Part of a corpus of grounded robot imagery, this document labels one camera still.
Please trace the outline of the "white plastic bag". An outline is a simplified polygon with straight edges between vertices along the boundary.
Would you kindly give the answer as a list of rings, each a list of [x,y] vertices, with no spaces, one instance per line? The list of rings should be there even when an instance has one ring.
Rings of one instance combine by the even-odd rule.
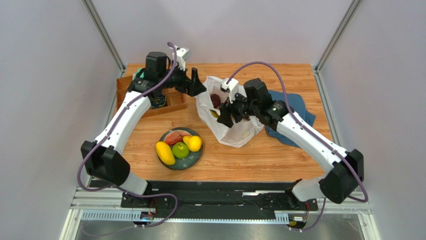
[[[243,119],[239,123],[234,123],[232,128],[218,123],[217,118],[213,117],[210,110],[216,111],[220,115],[219,109],[213,107],[210,99],[211,94],[217,94],[221,98],[221,103],[224,103],[229,94],[221,91],[220,86],[222,79],[216,76],[207,76],[203,85],[206,87],[206,92],[197,95],[196,109],[201,121],[208,126],[216,137],[219,143],[234,147],[241,148],[247,144],[256,134],[264,129],[264,125],[254,117],[250,116],[249,119]]]

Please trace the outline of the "fake yellow pear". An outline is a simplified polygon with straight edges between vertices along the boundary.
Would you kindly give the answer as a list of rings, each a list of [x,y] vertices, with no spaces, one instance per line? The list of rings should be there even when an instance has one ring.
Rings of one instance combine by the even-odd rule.
[[[183,142],[191,152],[198,152],[203,145],[203,140],[198,135],[184,136]]]

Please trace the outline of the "fake watermelon slice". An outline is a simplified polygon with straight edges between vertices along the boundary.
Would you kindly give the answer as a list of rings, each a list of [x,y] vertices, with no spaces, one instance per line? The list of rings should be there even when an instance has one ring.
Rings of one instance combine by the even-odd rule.
[[[167,133],[162,141],[169,146],[173,146],[179,142],[183,142],[183,138],[186,136],[192,136],[192,134],[186,130],[173,130]]]

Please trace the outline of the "fake green starfruit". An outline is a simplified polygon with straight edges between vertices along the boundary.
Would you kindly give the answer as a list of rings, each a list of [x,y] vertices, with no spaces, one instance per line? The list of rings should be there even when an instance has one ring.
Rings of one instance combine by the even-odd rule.
[[[190,150],[184,142],[177,142],[171,150],[173,155],[178,159],[184,159],[190,154]]]

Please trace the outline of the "fake yellow mango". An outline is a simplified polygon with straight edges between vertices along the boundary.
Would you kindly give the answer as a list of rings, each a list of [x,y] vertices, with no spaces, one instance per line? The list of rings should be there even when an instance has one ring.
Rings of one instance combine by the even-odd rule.
[[[155,144],[155,150],[157,156],[163,164],[171,166],[176,163],[176,159],[172,152],[172,149],[167,143],[163,141],[158,141]]]

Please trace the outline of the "fake dark red plum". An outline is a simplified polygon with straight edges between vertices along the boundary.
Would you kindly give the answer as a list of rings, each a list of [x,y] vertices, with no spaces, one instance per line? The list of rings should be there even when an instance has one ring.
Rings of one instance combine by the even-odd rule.
[[[214,109],[218,109],[222,103],[221,97],[215,93],[210,95],[210,100]]]

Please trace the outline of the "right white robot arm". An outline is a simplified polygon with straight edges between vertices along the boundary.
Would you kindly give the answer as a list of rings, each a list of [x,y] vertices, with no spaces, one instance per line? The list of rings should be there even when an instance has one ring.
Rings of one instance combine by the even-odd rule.
[[[220,84],[228,98],[219,106],[218,123],[232,128],[243,118],[256,117],[263,125],[293,141],[323,169],[324,175],[320,177],[295,181],[290,188],[294,198],[300,202],[327,198],[341,204],[361,185],[364,156],[359,150],[348,151],[324,137],[285,101],[273,100],[259,78],[244,83],[244,94],[239,93],[239,88],[235,79],[226,79]]]

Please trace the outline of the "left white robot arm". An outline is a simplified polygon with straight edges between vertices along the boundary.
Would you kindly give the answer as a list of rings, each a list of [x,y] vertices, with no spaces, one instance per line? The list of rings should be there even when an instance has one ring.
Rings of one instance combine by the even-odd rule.
[[[191,97],[207,90],[196,68],[187,76],[189,56],[190,50],[186,47],[177,47],[172,58],[158,51],[146,56],[145,67],[133,74],[124,100],[110,123],[95,140],[81,145],[83,163],[79,172],[86,170],[88,175],[127,193],[143,195],[146,192],[148,182],[131,171],[122,153],[135,126],[164,89],[174,88]]]

